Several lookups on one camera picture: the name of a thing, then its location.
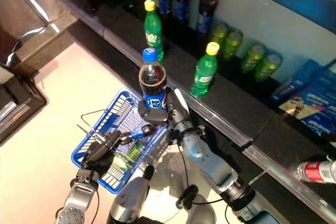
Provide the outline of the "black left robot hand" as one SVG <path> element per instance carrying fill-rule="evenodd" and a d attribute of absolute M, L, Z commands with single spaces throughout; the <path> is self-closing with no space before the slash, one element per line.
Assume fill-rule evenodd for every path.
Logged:
<path fill-rule="evenodd" d="M 81 169 L 92 170 L 101 178 L 113 162 L 115 150 L 112 147 L 119 143 L 120 135 L 120 131 L 108 132 L 101 143 L 92 143 L 81 162 Z"/>

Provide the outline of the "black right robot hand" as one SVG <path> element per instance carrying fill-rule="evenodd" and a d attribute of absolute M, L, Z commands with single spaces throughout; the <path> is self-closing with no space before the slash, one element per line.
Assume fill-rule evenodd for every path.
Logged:
<path fill-rule="evenodd" d="M 178 89 L 167 89 L 167 109 L 148 109 L 145 100 L 138 103 L 138 113 L 140 117 L 153 126 L 169 125 L 174 130 L 183 132 L 192 129 L 193 123 L 188 110 L 183 107 L 182 102 L 176 94 Z"/>

